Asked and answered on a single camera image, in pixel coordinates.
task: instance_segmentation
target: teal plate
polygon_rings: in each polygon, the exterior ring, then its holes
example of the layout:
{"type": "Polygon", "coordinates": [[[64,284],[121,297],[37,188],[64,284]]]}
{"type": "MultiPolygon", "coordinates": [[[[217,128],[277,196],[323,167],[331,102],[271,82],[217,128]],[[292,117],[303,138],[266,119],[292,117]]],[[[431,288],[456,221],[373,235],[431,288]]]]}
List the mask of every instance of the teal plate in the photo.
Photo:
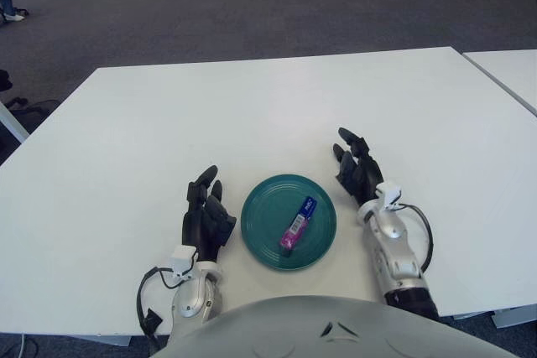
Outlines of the teal plate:
{"type": "Polygon", "coordinates": [[[278,175],[258,184],[246,199],[241,216],[242,238],[250,252],[279,270],[308,267],[330,248],[336,234],[336,211],[326,192],[299,175],[278,175]],[[279,240],[307,196],[317,200],[315,212],[289,257],[279,240]]]}

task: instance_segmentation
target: wire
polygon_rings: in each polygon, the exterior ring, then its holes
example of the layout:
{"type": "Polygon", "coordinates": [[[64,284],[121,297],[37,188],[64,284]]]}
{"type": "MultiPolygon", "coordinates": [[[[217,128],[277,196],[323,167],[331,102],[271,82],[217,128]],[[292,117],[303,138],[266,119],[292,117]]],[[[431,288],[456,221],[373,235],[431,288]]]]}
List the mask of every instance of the wire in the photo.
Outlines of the wire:
{"type": "MultiPolygon", "coordinates": [[[[31,343],[31,344],[34,345],[34,347],[35,347],[35,352],[34,352],[34,355],[32,356],[32,358],[35,358],[35,357],[38,355],[38,353],[39,353],[39,346],[38,346],[37,342],[36,342],[34,339],[32,339],[31,337],[28,337],[28,336],[24,336],[24,338],[25,338],[25,340],[26,340],[27,342],[29,342],[29,343],[31,343]]],[[[8,349],[6,352],[4,352],[2,355],[0,355],[0,358],[7,358],[8,356],[15,356],[14,354],[12,355],[12,353],[13,353],[14,350],[18,347],[18,344],[19,344],[19,343],[16,343],[16,344],[12,345],[11,347],[9,347],[9,349],[8,349]]],[[[22,342],[22,338],[21,338],[20,345],[21,345],[20,350],[23,350],[23,342],[22,342]]]]}
{"type": "Polygon", "coordinates": [[[24,353],[24,334],[20,338],[20,351],[18,352],[18,358],[22,358],[24,353]]]}
{"type": "Polygon", "coordinates": [[[164,280],[164,274],[162,272],[173,272],[173,270],[171,268],[167,268],[167,267],[160,267],[159,268],[160,279],[162,280],[162,283],[164,284],[164,286],[167,289],[175,289],[175,288],[179,287],[182,283],[184,283],[184,281],[181,280],[176,285],[168,285],[166,280],[164,280]]]}
{"type": "Polygon", "coordinates": [[[31,337],[26,337],[26,340],[29,341],[30,343],[32,343],[35,347],[35,352],[34,352],[34,356],[32,358],[35,358],[38,353],[39,353],[39,346],[37,345],[37,341],[35,341],[34,339],[32,339],[31,337]]]}
{"type": "MultiPolygon", "coordinates": [[[[181,273],[181,277],[188,274],[192,268],[194,268],[194,256],[197,255],[197,252],[192,255],[190,258],[190,267],[186,270],[184,270],[181,273]]],[[[164,279],[163,272],[173,272],[174,270],[169,267],[153,267],[151,270],[146,272],[143,275],[142,281],[140,282],[140,285],[138,287],[138,292],[136,293],[136,314],[138,316],[138,322],[140,323],[140,328],[142,329],[143,333],[148,339],[149,342],[149,354],[152,355],[155,352],[159,351],[162,347],[160,346],[159,340],[154,335],[155,330],[157,327],[159,327],[159,324],[162,322],[162,319],[151,309],[148,309],[148,314],[145,316],[143,314],[143,307],[142,307],[142,290],[144,284],[156,273],[160,275],[160,279],[162,280],[162,283],[167,289],[175,289],[178,288],[182,283],[185,282],[185,280],[180,280],[177,284],[169,285],[166,280],[164,279]]]]}
{"type": "Polygon", "coordinates": [[[427,220],[427,217],[425,216],[424,212],[416,205],[406,205],[405,203],[399,203],[402,207],[400,209],[394,210],[399,211],[402,209],[411,209],[413,210],[417,215],[420,216],[420,219],[423,221],[423,224],[425,226],[425,229],[427,230],[427,236],[429,237],[429,247],[427,248],[427,256],[425,257],[425,261],[421,265],[421,272],[425,272],[427,270],[427,267],[430,265],[430,259],[433,257],[433,231],[430,229],[429,220],[427,220]]]}

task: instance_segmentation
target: white desk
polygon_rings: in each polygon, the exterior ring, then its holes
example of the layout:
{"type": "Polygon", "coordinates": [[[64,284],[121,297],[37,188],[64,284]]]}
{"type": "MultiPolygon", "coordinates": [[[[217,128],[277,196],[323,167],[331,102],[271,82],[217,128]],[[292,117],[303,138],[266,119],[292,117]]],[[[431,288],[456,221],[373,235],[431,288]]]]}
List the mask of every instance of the white desk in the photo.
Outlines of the white desk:
{"type": "Polygon", "coordinates": [[[537,49],[464,55],[537,116],[537,49]]]}
{"type": "MultiPolygon", "coordinates": [[[[237,223],[221,249],[225,309],[287,294],[380,300],[331,146],[363,135],[429,216],[440,314],[537,302],[537,120],[451,48],[99,69],[0,166],[0,331],[139,335],[144,272],[180,242],[188,181],[216,163],[239,216],[261,180],[303,174],[337,213],[330,251],[275,272],[237,223]]],[[[410,227],[418,258],[425,232],[410,227]]],[[[143,304],[170,330],[174,292],[143,304]]]]}

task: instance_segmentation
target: floor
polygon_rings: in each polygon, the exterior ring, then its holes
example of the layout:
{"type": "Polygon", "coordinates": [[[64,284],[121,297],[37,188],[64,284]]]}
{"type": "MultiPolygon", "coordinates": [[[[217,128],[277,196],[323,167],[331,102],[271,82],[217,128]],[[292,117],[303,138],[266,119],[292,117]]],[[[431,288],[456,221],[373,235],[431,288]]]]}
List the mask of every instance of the floor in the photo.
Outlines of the floor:
{"type": "MultiPolygon", "coordinates": [[[[0,26],[0,69],[14,88],[0,100],[63,101],[102,66],[279,58],[450,45],[461,52],[537,48],[537,0],[14,0],[31,16],[0,26]]],[[[151,98],[148,104],[158,106],[151,98]]],[[[31,131],[40,117],[22,118],[31,131]]],[[[0,163],[17,147],[0,129],[0,163]]],[[[496,330],[490,314],[445,321],[522,357],[537,357],[537,329],[496,330]]],[[[35,336],[39,356],[147,356],[35,336]]],[[[0,335],[0,357],[18,341],[0,335]]],[[[32,356],[29,347],[27,355],[32,356]]],[[[14,350],[6,357],[16,356],[14,350]]]]}

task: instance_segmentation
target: person's leg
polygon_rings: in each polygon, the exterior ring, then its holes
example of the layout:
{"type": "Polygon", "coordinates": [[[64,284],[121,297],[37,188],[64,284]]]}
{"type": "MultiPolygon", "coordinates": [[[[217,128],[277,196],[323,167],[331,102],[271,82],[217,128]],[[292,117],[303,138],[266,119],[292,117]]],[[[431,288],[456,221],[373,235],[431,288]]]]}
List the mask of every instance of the person's leg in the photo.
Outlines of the person's leg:
{"type": "Polygon", "coordinates": [[[2,5],[4,14],[7,14],[8,16],[14,16],[15,14],[17,14],[17,11],[13,7],[12,0],[0,0],[0,5],[2,5]]]}

